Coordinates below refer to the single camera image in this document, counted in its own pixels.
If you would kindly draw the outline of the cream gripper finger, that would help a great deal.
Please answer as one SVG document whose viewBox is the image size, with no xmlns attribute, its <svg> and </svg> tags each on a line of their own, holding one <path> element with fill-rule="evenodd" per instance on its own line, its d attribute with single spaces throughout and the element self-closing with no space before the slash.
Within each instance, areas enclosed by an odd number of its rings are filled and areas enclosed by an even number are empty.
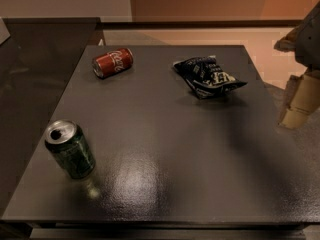
<svg viewBox="0 0 320 240">
<path fill-rule="evenodd" d="M 319 107 L 320 71 L 308 68 L 301 76 L 290 76 L 278 124 L 288 129 L 299 128 Z"/>
</svg>

